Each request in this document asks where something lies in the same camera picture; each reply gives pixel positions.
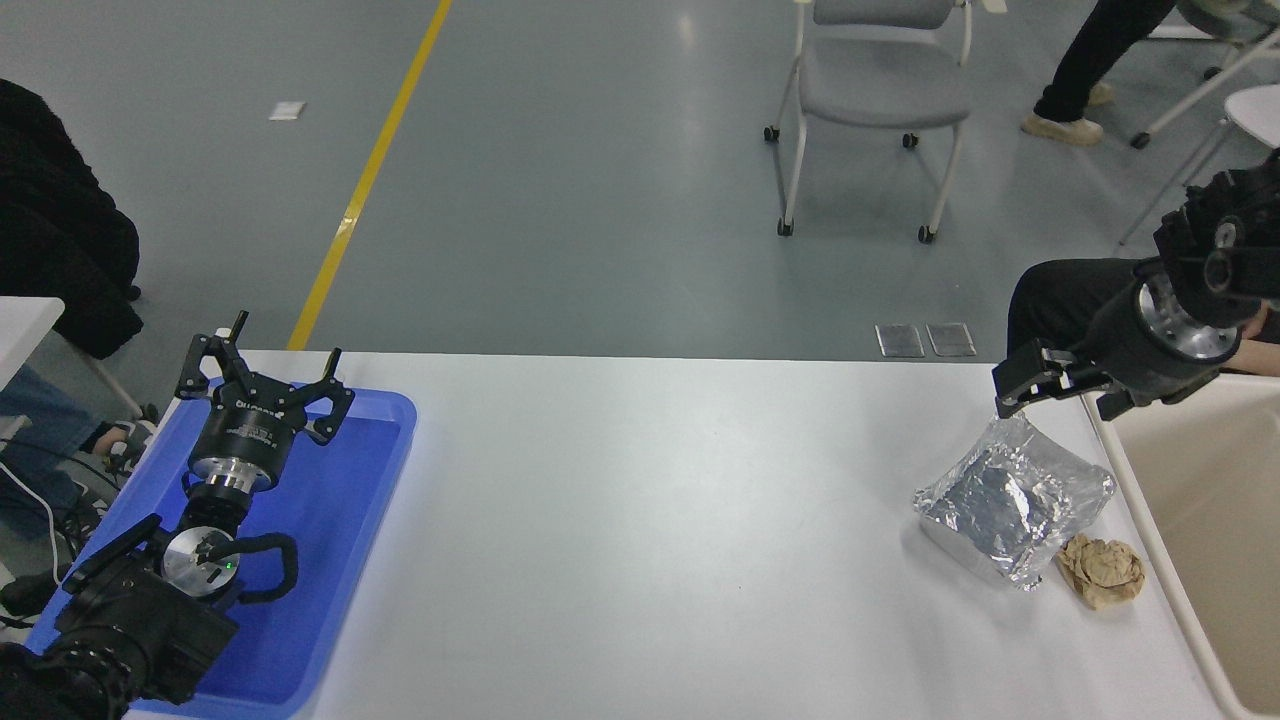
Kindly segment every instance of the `aluminum foil package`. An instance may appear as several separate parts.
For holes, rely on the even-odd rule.
[[[1019,413],[992,420],[960,462],[916,491],[915,509],[925,534],[963,565],[1029,591],[1115,489],[1111,473],[1055,443]]]

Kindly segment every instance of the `gray floor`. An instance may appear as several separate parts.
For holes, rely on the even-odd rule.
[[[1135,151],[1221,47],[1149,41],[1091,111],[1093,149],[1018,132],[1092,3],[975,13],[977,111],[942,234],[915,241],[950,137],[815,126],[780,238],[792,146],[765,145],[792,50],[786,0],[458,0],[310,347],[877,360],[876,323],[965,322],[1004,351],[1027,266],[1106,256],[1233,90]],[[0,5],[0,74],[42,94],[138,224],[147,328],[108,365],[163,404],[195,332],[252,319],[284,347],[434,3]],[[957,46],[959,17],[943,29]],[[296,123],[274,102],[305,100]],[[1216,167],[1260,161],[1234,137]],[[1166,208],[1178,204],[1170,193]],[[1125,251],[1152,252],[1149,240]],[[927,357],[924,361],[936,361]],[[36,365],[104,415],[51,338]]]

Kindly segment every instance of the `jeans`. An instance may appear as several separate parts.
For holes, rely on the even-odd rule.
[[[13,439],[45,450],[0,443],[0,461],[41,496],[58,518],[76,505],[79,488],[56,468],[65,456],[76,455],[99,421],[27,365],[0,388],[0,418],[18,415],[26,415],[31,424]],[[28,537],[45,532],[47,525],[45,510],[4,473],[0,473],[0,520]]]

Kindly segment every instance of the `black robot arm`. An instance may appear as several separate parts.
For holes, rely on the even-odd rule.
[[[992,370],[996,409],[1100,391],[1111,420],[1160,400],[1179,402],[1217,377],[1240,346],[1239,328],[1280,300],[1280,150],[1256,168],[1190,187],[1155,233],[1158,258],[1106,302],[1084,340],[1037,338]]]
[[[63,584],[72,598],[58,615],[58,638],[36,655],[0,646],[0,720],[118,720],[134,700],[183,703],[239,626],[227,616],[237,602],[270,602],[298,580],[292,537],[239,537],[252,496],[279,482],[293,438],[328,443],[355,393],[334,377],[340,350],[320,380],[293,387],[250,370],[236,348],[247,315],[227,338],[197,334],[175,395],[210,401],[210,414],[187,465],[201,482],[187,488],[174,530],[148,515],[83,560]],[[223,383],[210,392],[200,372],[218,360]],[[332,409],[310,420],[306,406]],[[246,589],[243,555],[280,551],[282,582]]]

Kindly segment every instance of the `crumpled paper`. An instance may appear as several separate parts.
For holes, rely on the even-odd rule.
[[[1138,597],[1147,579],[1142,559],[1120,541],[1091,541],[1080,533],[1055,557],[1066,584],[1093,610]]]

